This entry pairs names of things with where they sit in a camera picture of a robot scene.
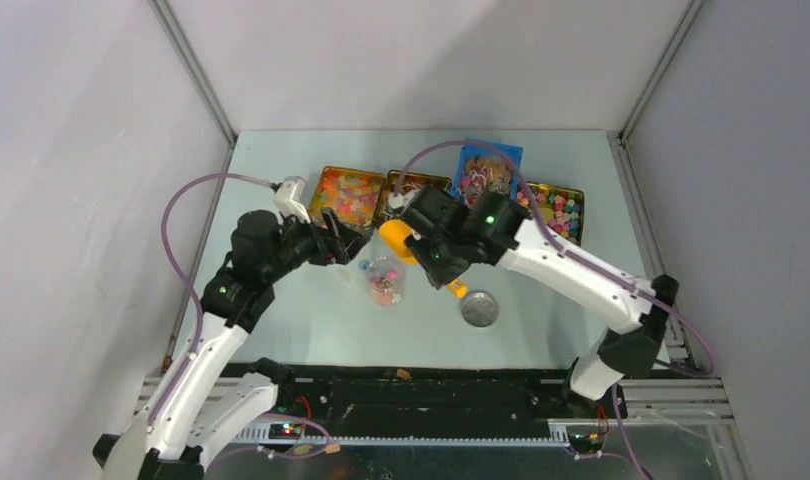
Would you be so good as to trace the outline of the orange plastic scoop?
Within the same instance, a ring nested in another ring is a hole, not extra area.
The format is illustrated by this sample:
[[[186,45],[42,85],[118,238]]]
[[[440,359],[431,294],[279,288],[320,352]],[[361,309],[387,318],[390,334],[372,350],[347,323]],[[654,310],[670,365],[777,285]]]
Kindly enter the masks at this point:
[[[406,239],[413,233],[412,229],[400,219],[387,220],[379,227],[381,239],[390,250],[406,265],[417,265],[414,254],[406,246]],[[462,299],[468,293],[467,285],[460,279],[446,283],[444,287],[457,299]]]

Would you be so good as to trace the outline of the clear plastic jar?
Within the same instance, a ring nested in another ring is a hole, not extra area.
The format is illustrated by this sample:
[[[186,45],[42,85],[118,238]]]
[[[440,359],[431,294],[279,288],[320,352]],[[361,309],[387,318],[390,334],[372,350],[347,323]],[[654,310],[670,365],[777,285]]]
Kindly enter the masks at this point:
[[[405,265],[395,256],[381,257],[371,261],[365,277],[370,298],[380,306],[399,304],[405,293]]]

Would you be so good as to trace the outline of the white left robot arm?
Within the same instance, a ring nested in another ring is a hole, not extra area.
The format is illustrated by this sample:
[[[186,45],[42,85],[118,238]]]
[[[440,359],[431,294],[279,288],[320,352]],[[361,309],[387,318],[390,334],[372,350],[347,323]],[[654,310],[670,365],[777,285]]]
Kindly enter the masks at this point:
[[[203,406],[221,373],[275,299],[275,284],[304,264],[347,265],[370,237],[325,208],[324,223],[255,210],[242,215],[231,248],[196,305],[188,351],[121,434],[104,434],[93,456],[105,479],[202,479],[215,455],[255,417],[285,416],[297,403],[289,367],[262,358],[237,389]]]

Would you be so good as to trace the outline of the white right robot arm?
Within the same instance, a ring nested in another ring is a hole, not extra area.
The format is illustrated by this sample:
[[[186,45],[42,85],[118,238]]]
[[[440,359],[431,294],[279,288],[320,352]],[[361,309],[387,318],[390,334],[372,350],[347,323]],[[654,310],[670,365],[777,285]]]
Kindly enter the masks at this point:
[[[424,186],[393,194],[396,234],[382,236],[402,259],[425,272],[435,289],[485,264],[529,277],[604,322],[606,333],[571,368],[562,392],[566,411],[587,418],[613,385],[648,374],[672,314],[677,282],[631,275],[562,238],[506,195],[488,192],[472,207]]]

